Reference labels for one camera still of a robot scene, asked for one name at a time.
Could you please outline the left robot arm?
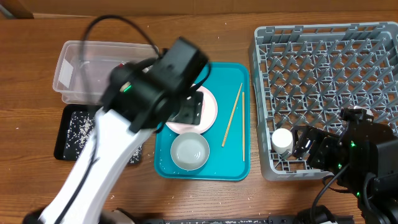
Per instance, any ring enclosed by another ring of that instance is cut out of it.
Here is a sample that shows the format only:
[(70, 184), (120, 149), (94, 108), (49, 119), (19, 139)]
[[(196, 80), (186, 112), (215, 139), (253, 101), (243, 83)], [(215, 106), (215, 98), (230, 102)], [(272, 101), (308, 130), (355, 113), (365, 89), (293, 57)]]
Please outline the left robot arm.
[(137, 149), (201, 86), (209, 58), (183, 37), (158, 58), (115, 67), (94, 128), (53, 201), (24, 223), (99, 223), (104, 203)]

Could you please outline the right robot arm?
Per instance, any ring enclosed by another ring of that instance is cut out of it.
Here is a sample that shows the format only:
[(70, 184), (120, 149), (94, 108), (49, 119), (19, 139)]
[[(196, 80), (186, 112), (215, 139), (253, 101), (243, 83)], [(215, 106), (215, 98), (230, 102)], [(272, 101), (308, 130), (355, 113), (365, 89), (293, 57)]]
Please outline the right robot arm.
[(307, 164), (330, 172), (312, 206), (295, 217), (295, 223), (351, 223), (318, 202), (333, 183), (341, 193), (351, 193), (366, 223), (397, 223), (397, 136), (386, 124), (374, 122), (362, 107), (342, 108), (341, 134), (313, 126), (291, 129), (293, 155), (308, 154)]

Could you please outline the white cylindrical cup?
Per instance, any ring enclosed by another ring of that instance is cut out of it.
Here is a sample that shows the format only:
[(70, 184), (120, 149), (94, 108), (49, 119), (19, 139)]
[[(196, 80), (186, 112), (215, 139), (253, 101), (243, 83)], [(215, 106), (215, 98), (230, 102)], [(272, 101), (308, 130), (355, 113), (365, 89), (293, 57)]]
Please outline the white cylindrical cup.
[(276, 129), (271, 136), (271, 144), (273, 150), (278, 154), (283, 154), (286, 151), (292, 152), (293, 135), (288, 129)]

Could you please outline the grey bowl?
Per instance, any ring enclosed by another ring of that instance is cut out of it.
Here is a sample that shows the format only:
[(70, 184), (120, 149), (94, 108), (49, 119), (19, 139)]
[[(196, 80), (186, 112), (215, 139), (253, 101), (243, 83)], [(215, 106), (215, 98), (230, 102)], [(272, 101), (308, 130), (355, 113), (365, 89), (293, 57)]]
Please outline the grey bowl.
[(177, 167), (193, 171), (205, 165), (210, 156), (210, 146), (201, 134), (183, 133), (173, 141), (170, 155)]

